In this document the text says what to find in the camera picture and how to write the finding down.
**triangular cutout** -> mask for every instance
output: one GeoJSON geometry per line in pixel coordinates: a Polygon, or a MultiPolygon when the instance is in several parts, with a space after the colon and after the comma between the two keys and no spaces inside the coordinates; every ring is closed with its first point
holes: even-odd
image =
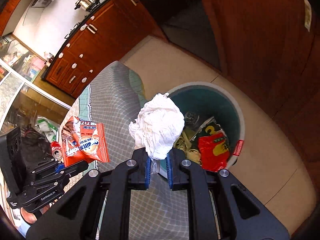
{"type": "Polygon", "coordinates": [[[86,188],[81,187],[58,211],[58,214],[73,220],[76,217],[86,188]]]}
{"type": "Polygon", "coordinates": [[[260,210],[243,194],[237,186],[231,186],[242,219],[248,219],[260,213],[260,210]]]}

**white wall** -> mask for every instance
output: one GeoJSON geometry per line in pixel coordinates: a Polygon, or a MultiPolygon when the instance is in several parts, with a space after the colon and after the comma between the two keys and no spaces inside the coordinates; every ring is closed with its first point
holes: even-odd
{"type": "Polygon", "coordinates": [[[41,9],[37,11],[37,8],[30,8],[25,25],[23,26],[24,14],[13,34],[42,57],[45,52],[56,55],[65,41],[64,37],[89,14],[82,9],[74,9],[77,1],[54,0],[42,14],[41,9]]]}

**black countertop edge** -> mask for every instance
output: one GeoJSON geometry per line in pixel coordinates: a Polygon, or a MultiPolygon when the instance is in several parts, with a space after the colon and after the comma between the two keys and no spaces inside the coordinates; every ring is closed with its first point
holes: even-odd
{"type": "Polygon", "coordinates": [[[62,50],[65,48],[65,46],[69,43],[69,41],[73,37],[73,35],[75,35],[75,33],[81,28],[81,26],[83,26],[90,19],[91,16],[93,16],[99,9],[101,9],[101,7],[103,7],[109,1],[110,0],[104,0],[90,14],[88,14],[88,16],[86,18],[84,18],[81,23],[78,24],[78,26],[73,30],[71,35],[65,40],[65,42],[63,43],[63,45],[61,46],[61,48],[57,52],[56,56],[54,57],[53,61],[51,62],[50,66],[42,73],[42,75],[41,75],[41,79],[42,80],[46,79],[46,77],[48,75],[48,72],[50,71],[51,67],[55,64],[55,62],[56,62],[56,60],[58,58],[58,55],[62,52],[62,50]]]}

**red label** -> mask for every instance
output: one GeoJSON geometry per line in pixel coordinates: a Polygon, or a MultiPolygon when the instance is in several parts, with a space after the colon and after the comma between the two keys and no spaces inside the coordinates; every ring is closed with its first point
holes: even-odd
{"type": "Polygon", "coordinates": [[[240,155],[240,152],[241,152],[241,149],[242,149],[242,146],[243,146],[243,142],[244,142],[244,140],[238,140],[238,142],[236,144],[236,147],[235,147],[235,150],[233,151],[232,155],[235,155],[235,156],[239,156],[240,155]]]}

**crumpled white tissue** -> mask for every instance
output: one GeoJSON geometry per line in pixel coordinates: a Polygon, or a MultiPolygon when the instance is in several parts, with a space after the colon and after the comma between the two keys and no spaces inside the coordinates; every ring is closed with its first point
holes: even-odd
{"type": "Polygon", "coordinates": [[[184,116],[168,95],[157,94],[129,124],[134,148],[145,147],[151,160],[164,160],[184,127],[184,116]]]}

